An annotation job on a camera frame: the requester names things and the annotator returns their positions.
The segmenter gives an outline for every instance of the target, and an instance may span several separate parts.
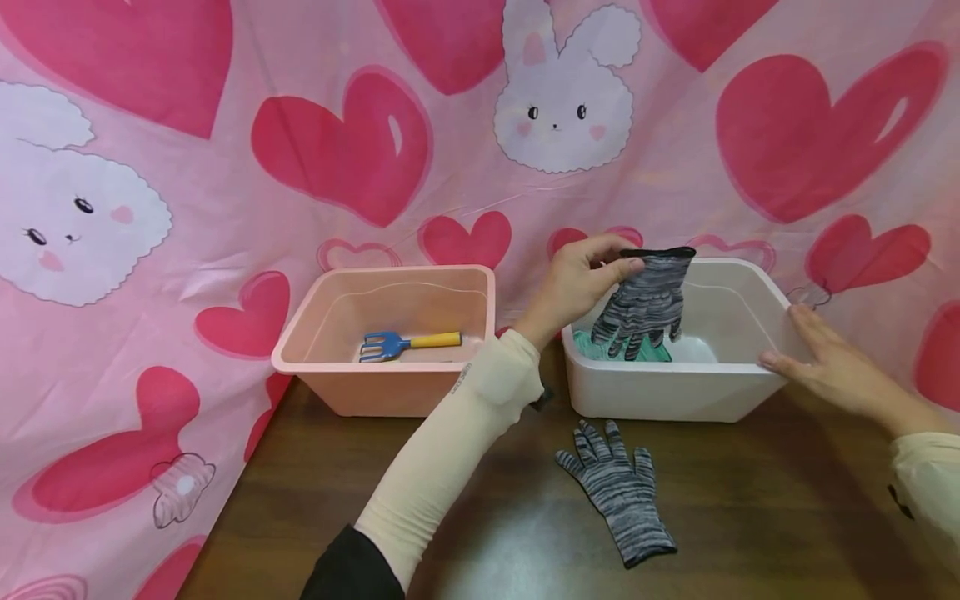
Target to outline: pink backdrop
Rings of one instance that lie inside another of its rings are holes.
[[[508,324],[565,242],[691,243],[960,411],[960,8],[615,4],[0,0],[0,598],[174,597],[325,269]]]

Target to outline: gray knit glove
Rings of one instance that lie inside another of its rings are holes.
[[[684,312],[684,285],[686,271],[697,251],[689,246],[670,250],[623,251],[625,255],[639,256],[646,267],[620,284],[613,292],[600,318],[593,324],[590,340],[604,345],[610,340],[608,355],[615,358],[623,346],[624,356],[636,360],[643,338],[659,348],[663,331],[670,328],[670,341],[680,337],[680,319]]]
[[[636,468],[630,464],[620,430],[607,421],[610,445],[584,420],[573,430],[580,460],[566,450],[554,457],[557,464],[580,482],[593,506],[607,520],[623,565],[633,568],[658,554],[675,554],[677,544],[660,522],[654,496],[657,481],[646,448],[634,450]]]

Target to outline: cartoon rabbit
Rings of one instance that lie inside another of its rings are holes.
[[[93,137],[62,94],[0,82],[0,278],[41,300],[100,300],[172,225],[131,167],[66,148]]]
[[[639,43],[636,15],[608,5],[558,48],[543,0],[507,0],[507,86],[493,117],[504,154],[546,173],[591,169],[619,156],[630,137],[634,95],[609,67],[633,61]]]

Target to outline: beige arm sleeve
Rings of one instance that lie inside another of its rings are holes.
[[[960,436],[914,433],[894,440],[892,448],[898,500],[960,577]]]
[[[390,464],[355,529],[410,586],[427,543],[493,442],[543,392],[540,354],[508,330],[489,340]]]

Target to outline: yellow rake handle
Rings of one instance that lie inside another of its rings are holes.
[[[460,346],[464,342],[464,336],[459,331],[450,333],[438,333],[437,335],[424,335],[423,337],[410,340],[410,348],[447,348],[449,346]]]

